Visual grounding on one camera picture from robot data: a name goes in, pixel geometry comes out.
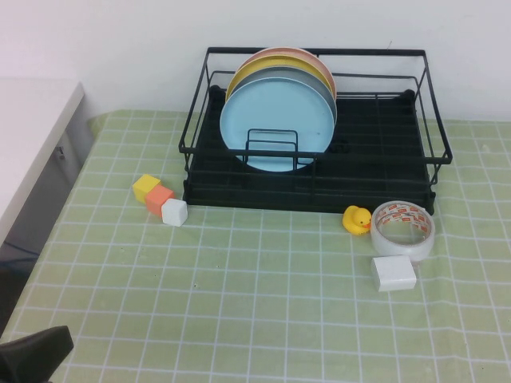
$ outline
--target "plate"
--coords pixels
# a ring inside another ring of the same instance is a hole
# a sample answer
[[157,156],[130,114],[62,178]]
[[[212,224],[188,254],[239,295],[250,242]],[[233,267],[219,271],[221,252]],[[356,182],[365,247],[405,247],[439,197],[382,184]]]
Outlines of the plate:
[[270,68],[258,70],[257,72],[246,76],[232,91],[235,92],[237,89],[249,82],[271,77],[291,78],[292,80],[297,80],[309,85],[325,99],[330,107],[332,116],[334,117],[334,123],[337,121],[337,106],[335,105],[335,99],[333,98],[332,93],[330,93],[328,87],[316,76],[313,76],[305,70],[293,68],[292,66],[271,66]]
[[[220,133],[229,149],[244,150],[248,144],[253,150],[324,152],[334,134],[334,117],[309,85],[285,77],[263,78],[231,95],[222,109]],[[311,162],[300,158],[296,168]],[[289,172],[293,163],[291,157],[248,158],[248,165],[268,172]]]
[[323,76],[328,81],[328,84],[330,85],[330,89],[332,90],[332,96],[334,96],[334,99],[337,97],[337,90],[335,88],[335,80],[332,76],[331,71],[327,68],[326,65],[323,64],[321,60],[319,60],[314,54],[311,52],[306,51],[305,49],[300,48],[290,48],[287,46],[283,47],[275,47],[275,48],[266,48],[263,50],[260,50],[259,52],[251,55],[241,66],[244,66],[245,64],[248,64],[251,61],[254,61],[256,58],[260,57],[267,57],[274,54],[286,54],[288,56],[294,56],[297,58],[301,58],[304,61],[307,61],[308,63],[315,66],[319,72],[322,73]]
[[289,56],[285,54],[277,54],[268,57],[259,57],[253,61],[250,61],[246,65],[242,66],[235,73],[234,77],[231,80],[227,88],[227,92],[225,94],[225,100],[228,100],[232,94],[232,90],[249,74],[254,73],[257,70],[261,70],[264,68],[268,68],[270,66],[292,66],[294,68],[303,69],[310,74],[315,75],[318,79],[324,83],[329,90],[332,92],[332,88],[328,83],[327,78],[311,63],[302,60],[301,58],[297,58],[294,56]]

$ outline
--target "orange block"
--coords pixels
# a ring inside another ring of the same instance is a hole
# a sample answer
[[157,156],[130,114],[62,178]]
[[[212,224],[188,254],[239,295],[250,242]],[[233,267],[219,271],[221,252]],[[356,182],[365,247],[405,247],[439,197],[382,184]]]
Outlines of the orange block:
[[161,217],[161,205],[171,198],[174,198],[174,191],[157,185],[145,196],[145,206],[147,210]]

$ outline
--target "rubber duck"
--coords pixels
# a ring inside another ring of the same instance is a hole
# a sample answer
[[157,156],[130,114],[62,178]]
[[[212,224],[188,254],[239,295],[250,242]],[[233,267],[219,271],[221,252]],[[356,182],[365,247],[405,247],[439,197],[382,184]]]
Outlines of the rubber duck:
[[351,234],[366,234],[370,230],[370,212],[364,207],[349,206],[343,215],[343,226]]

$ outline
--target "black wire dish rack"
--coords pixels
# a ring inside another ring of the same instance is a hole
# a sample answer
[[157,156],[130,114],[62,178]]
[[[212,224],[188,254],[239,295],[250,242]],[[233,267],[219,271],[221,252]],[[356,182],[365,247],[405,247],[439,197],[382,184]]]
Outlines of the black wire dish rack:
[[[253,150],[251,133],[244,150],[231,150],[220,135],[225,90],[239,65],[261,49],[208,48],[179,142],[187,203],[340,213],[401,199],[434,213],[431,186],[453,157],[425,51],[307,49],[333,70],[339,90],[329,148],[298,152],[298,136],[283,128],[294,150]],[[250,156],[289,158],[294,170],[260,171],[247,165]],[[297,169],[301,160],[310,163]]]

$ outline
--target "white block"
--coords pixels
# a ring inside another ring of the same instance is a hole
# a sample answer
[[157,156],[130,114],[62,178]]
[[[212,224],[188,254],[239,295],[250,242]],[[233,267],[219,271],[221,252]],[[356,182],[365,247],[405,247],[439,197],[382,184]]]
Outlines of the white block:
[[378,291],[409,290],[417,282],[408,255],[373,258],[370,268]]
[[186,202],[180,199],[168,199],[167,202],[161,206],[161,218],[163,219],[163,223],[172,226],[181,226],[188,218]]

